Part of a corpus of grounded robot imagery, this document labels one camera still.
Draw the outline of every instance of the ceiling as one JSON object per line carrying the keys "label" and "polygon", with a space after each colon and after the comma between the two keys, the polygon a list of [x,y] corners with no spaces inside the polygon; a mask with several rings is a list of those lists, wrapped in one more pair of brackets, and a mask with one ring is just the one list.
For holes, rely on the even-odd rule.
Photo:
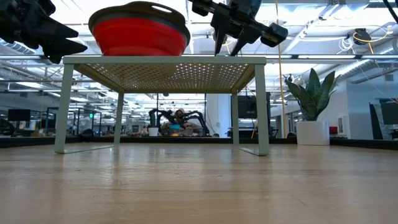
{"label": "ceiling", "polygon": [[[101,50],[97,46],[94,37],[88,29],[88,19],[95,11],[104,7],[123,5],[131,2],[131,0],[52,0],[57,10],[52,18],[66,24],[67,26],[79,32],[79,37],[73,40],[81,42],[88,46],[88,50],[83,54],[100,54]],[[156,0],[157,2],[179,11],[186,19],[187,27],[191,33],[191,42],[186,48],[184,54],[207,54],[212,55],[215,43],[211,38],[213,28],[210,26],[211,16],[202,17],[195,14],[190,9],[191,2],[186,0]],[[263,4],[257,13],[256,20],[269,25],[276,22],[277,14],[274,1],[263,1]],[[381,54],[386,43],[396,38],[398,26],[394,22],[392,16],[386,8],[378,8],[377,1],[363,0],[346,0],[347,4],[328,5],[327,0],[296,0],[296,1],[279,1],[279,23],[289,30],[289,36],[281,45],[283,55],[308,55],[308,54],[370,54],[368,45],[349,45],[343,43],[343,39],[348,35],[352,35],[355,28],[366,28],[373,40],[375,54]],[[329,16],[319,19],[320,15],[327,11]],[[233,48],[235,40],[229,38],[220,52],[220,55],[227,55]],[[3,55],[21,54],[18,46],[6,45],[0,42],[0,52]],[[277,55],[278,47],[268,47],[259,41],[248,44],[242,49],[242,56],[245,55]],[[32,50],[28,54],[42,54],[40,49]],[[340,66],[339,63],[321,63],[319,61],[307,60],[303,63],[284,61],[282,63],[282,74],[292,74],[295,78],[306,77],[306,72],[311,68],[319,71],[327,72],[332,68]],[[52,65],[43,60],[0,60],[0,86],[2,89],[8,90],[47,90],[46,97],[58,100],[62,79],[62,65]],[[278,90],[280,69],[279,63],[271,62],[265,66],[266,86],[267,89]],[[39,83],[6,83],[3,80],[46,80]],[[80,82],[73,86],[75,90],[73,96],[76,100],[72,100],[72,104],[79,103],[103,103],[108,110],[94,106],[94,109],[101,109],[105,113],[113,113],[114,104],[117,103],[117,94],[110,92],[108,88],[98,83],[88,83],[88,78],[82,76],[78,72],[74,73],[74,79]],[[254,82],[248,86],[250,89],[255,88]],[[147,114],[147,111],[155,106],[156,95],[138,95],[131,94],[125,97],[125,110],[135,111],[138,114]],[[272,98],[279,99],[278,93],[273,93]],[[204,111],[204,95],[170,95],[164,97],[160,95],[163,101],[162,107],[166,110],[174,110],[175,108],[185,107],[189,110]]]}

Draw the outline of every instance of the metal frame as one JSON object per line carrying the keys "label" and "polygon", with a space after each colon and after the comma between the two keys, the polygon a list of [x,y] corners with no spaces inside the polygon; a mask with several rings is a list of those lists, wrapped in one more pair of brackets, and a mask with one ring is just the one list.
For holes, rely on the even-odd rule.
{"label": "metal frame", "polygon": [[[119,93],[118,102],[123,102],[125,91],[121,86],[114,82],[110,82],[104,78],[99,71],[87,69],[88,63],[241,63],[249,64],[242,74],[240,79],[231,88],[230,94],[233,95],[233,144],[235,147],[244,151],[250,152],[257,156],[266,156],[269,153],[268,142],[268,124],[267,124],[267,105],[266,105],[266,82],[264,74],[264,66],[266,65],[266,58],[264,57],[105,57],[105,56],[66,56],[63,59],[65,69],[63,71],[62,90],[60,99],[60,112],[57,120],[57,135],[55,138],[55,152],[69,153],[65,150],[65,137],[68,118],[68,107],[71,95],[72,76],[73,71],[78,70],[102,85],[107,86]],[[238,123],[238,92],[241,91],[253,78],[256,78],[256,93],[257,93],[257,110],[261,111],[263,116],[258,117],[258,135],[259,135],[259,149],[249,150],[239,147],[239,123]],[[184,90],[175,90],[175,93],[186,93]],[[116,112],[116,127],[114,134],[114,146],[120,144],[121,135],[121,120],[122,120],[123,103],[118,103]]]}

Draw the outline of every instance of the snake plant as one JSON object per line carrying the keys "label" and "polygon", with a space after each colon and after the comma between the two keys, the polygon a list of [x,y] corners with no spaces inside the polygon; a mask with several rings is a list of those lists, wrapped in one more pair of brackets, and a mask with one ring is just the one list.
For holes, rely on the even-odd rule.
{"label": "snake plant", "polygon": [[321,84],[314,69],[311,69],[310,79],[305,88],[286,81],[291,94],[300,105],[304,120],[316,121],[318,119],[319,114],[328,106],[330,96],[335,92],[333,89],[336,86],[336,81],[335,72],[331,72]]}

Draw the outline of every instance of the potted plant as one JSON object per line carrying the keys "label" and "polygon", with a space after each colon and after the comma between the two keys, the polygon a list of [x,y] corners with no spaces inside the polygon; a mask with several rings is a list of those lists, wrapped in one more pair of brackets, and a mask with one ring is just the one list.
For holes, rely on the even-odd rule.
{"label": "potted plant", "polygon": [[149,122],[150,122],[150,125],[148,127],[149,136],[155,137],[159,132],[159,127],[157,127],[156,125],[155,113],[149,114]]}
{"label": "potted plant", "polygon": [[328,106],[330,96],[336,86],[335,72],[327,75],[321,84],[319,76],[311,69],[310,78],[304,88],[286,80],[291,94],[296,98],[304,118],[297,122],[297,144],[324,146],[329,145],[329,124],[327,121],[317,121],[319,114]]}

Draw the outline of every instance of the collapsible silicone bowl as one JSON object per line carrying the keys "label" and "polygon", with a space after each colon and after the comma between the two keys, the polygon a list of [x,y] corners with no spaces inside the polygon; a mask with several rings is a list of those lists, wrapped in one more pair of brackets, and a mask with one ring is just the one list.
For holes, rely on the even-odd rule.
{"label": "collapsible silicone bowl", "polygon": [[101,9],[88,26],[107,56],[181,56],[190,41],[184,16],[153,2]]}

